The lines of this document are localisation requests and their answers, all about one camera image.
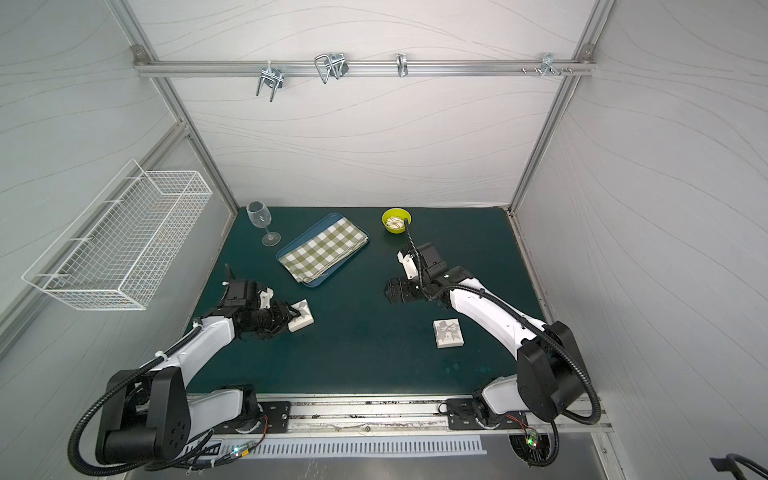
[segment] checkered cloth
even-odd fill
[[[342,217],[316,237],[279,258],[293,278],[309,283],[368,243],[368,236]]]

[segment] white wire basket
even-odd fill
[[[77,310],[145,310],[210,195],[199,172],[131,161],[22,279]]]

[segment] white vent slot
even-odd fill
[[[216,440],[208,446],[221,444],[211,459],[232,452],[237,439]],[[398,437],[366,437],[363,439],[265,439],[245,458],[335,458],[335,457],[442,457],[451,455],[486,455],[479,435],[424,435]]]

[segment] yellow bowl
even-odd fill
[[[389,220],[392,217],[400,217],[403,220],[408,219],[408,224],[411,223],[411,214],[408,213],[407,210],[404,210],[402,208],[390,208],[384,214],[382,215],[382,223],[384,223],[384,227],[389,230],[391,233],[403,233],[406,231],[406,228],[390,228],[386,226],[386,221]]]

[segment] white wall panel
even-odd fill
[[[131,0],[162,60],[570,58],[593,0]]]
[[[21,274],[174,119],[103,2],[0,5],[0,313]]]
[[[767,6],[618,2],[518,211],[629,478],[768,465]]]
[[[197,170],[212,185],[187,140],[156,169]],[[113,374],[140,366],[179,338],[231,218],[214,192],[146,310],[81,312],[48,300],[0,362],[4,478],[83,478],[67,460],[74,424]],[[81,454],[91,463],[99,418],[81,442]]]
[[[593,0],[131,0],[162,60],[570,58]],[[255,78],[174,85],[241,204],[510,201],[559,80]]]
[[[487,207],[509,202],[558,81],[252,78],[174,84],[240,204]]]

